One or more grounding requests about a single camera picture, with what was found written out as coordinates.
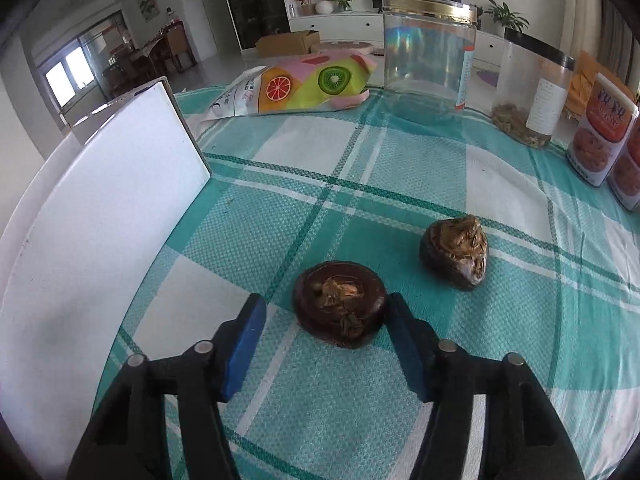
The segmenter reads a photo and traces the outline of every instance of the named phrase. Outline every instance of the picture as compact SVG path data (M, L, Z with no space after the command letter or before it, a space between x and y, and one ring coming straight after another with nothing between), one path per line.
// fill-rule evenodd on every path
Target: picture
M156 0L137 0L138 8L140 9L140 13L144 17L145 21L148 22L155 18L158 14L160 14L160 10L158 9L158 4Z

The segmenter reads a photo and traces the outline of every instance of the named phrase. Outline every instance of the kiwi slice image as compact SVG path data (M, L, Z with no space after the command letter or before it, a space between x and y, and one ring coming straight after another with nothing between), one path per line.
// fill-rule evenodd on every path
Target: kiwi slice image
M341 66L329 66L323 68L318 76L318 86L329 95L338 95L342 92L351 79L351 72Z

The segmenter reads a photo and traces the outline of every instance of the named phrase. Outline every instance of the snack bag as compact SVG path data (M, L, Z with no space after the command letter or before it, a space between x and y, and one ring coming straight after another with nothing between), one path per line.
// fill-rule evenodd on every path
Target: snack bag
M197 134L226 117L351 108L369 97L365 86L375 68L376 63L357 50L316 52L256 67L188 123Z
M638 107L602 74L596 76L584 115L567 158L575 171L592 186L599 187L638 117Z
M631 132L607 181L625 209L632 211L640 203L640 121Z

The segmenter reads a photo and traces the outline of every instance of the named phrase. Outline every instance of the plastic jar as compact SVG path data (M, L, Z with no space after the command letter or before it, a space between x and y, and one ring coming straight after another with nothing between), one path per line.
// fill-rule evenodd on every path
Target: plastic jar
M422 122L465 107L476 45L476 8L449 0L382 0L385 89Z
M504 39L492 120L513 139L543 148L562 113L575 59L510 28Z

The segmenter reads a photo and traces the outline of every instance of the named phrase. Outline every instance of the purple object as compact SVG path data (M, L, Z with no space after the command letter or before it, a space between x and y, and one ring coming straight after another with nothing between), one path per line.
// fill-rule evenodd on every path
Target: purple object
M491 86L498 86L498 73L492 70L478 70L478 77Z

